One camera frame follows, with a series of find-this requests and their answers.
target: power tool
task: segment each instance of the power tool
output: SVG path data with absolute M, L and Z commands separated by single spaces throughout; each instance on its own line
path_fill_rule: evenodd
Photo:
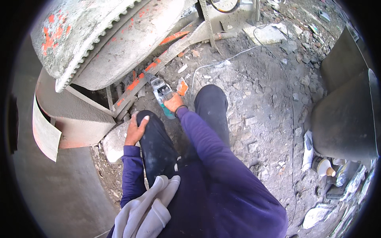
M 169 111 L 168 108 L 166 108 L 163 103 L 163 99 L 169 100 L 172 98 L 173 91 L 171 87 L 169 86 L 169 84 L 165 83 L 163 79 L 158 78 L 153 74 L 145 73 L 145 76 L 146 76 L 147 82 L 149 82 L 152 88 L 154 89 L 154 95 L 156 97 L 157 102 L 162 107 L 164 111 L 164 115 L 168 117 L 168 119 L 171 119 L 171 120 L 175 119 L 176 118 L 175 115 L 171 111 Z

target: black wristband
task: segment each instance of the black wristband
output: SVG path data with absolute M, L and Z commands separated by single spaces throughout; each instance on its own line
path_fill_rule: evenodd
M 186 107 L 186 108 L 188 109 L 188 106 L 187 106 L 187 105 L 181 105 L 181 106 L 179 106 L 179 107 L 176 109 L 176 111 L 174 112 L 174 115 L 175 115 L 176 117 L 178 117 L 178 116 L 177 116 L 177 111 L 178 111 L 180 108 L 182 108 L 182 107 Z

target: leg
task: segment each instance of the leg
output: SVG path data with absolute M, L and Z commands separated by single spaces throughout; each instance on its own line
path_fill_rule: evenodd
M 149 115 L 149 122 L 146 131 L 140 140 L 142 148 L 143 163 L 146 169 L 148 185 L 151 187 L 158 175 L 166 175 L 171 178 L 174 172 L 174 165 L 179 157 L 171 139 L 165 131 L 162 121 L 151 111 L 144 110 L 138 113 L 136 119 L 138 126 L 146 115 Z
M 227 127 L 228 102 L 225 93 L 216 85 L 204 86 L 194 100 L 196 113 L 212 128 L 219 138 L 230 147 L 229 129 Z M 183 167 L 194 160 L 199 160 L 196 149 L 190 145 L 184 155 L 184 160 L 180 160 L 180 167 Z

